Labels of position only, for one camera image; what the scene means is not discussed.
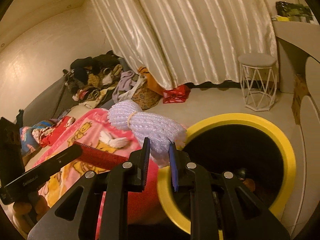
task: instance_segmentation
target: ceiling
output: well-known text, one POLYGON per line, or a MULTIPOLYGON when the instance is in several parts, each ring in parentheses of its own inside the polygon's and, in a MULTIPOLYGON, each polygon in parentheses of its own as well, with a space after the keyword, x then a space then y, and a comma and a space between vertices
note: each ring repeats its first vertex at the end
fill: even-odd
POLYGON ((31 27, 83 3, 84 0, 13 0, 0 21, 0 52, 31 27))

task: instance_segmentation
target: orange bag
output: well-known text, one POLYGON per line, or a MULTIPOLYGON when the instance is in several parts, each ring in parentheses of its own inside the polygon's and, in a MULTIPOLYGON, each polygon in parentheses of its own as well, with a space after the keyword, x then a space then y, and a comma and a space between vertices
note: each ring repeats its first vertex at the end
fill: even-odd
POLYGON ((162 96, 163 94, 163 91, 164 89, 162 87, 159 86, 159 84, 156 82, 156 80, 153 78, 153 76, 150 74, 150 72, 148 71, 148 69, 144 66, 141 66, 139 69, 138 69, 138 72, 140 74, 144 74, 147 78, 147 87, 158 93, 159 95, 162 96))

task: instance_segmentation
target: blue gripper pad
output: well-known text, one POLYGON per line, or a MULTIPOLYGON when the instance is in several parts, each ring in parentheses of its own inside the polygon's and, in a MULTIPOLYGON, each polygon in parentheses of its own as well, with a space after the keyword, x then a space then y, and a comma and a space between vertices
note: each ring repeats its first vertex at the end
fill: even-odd
POLYGON ((178 169, 177 164, 175 160, 175 152, 176 146, 173 143, 170 143, 169 145, 169 161, 170 161, 170 168, 171 168, 171 180, 172 180, 172 186, 174 188, 174 191, 177 192, 179 189, 179 179, 178 179, 178 169))

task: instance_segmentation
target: rubber band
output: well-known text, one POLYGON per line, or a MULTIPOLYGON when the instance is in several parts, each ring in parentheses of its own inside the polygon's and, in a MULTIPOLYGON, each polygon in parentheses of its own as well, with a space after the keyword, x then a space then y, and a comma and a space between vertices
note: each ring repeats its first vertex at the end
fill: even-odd
POLYGON ((130 129, 129 121, 130 121, 130 119, 131 119, 136 113, 138 113, 138 112, 133 112, 133 113, 130 114, 129 117, 128 117, 127 124, 128 124, 128 128, 129 128, 129 129, 130 129))

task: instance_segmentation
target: shelf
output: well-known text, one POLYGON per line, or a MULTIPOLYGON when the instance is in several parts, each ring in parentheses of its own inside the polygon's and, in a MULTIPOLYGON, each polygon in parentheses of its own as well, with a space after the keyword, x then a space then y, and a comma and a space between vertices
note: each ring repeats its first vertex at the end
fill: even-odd
POLYGON ((320 61, 320 26, 303 22, 273 22, 276 36, 320 61))

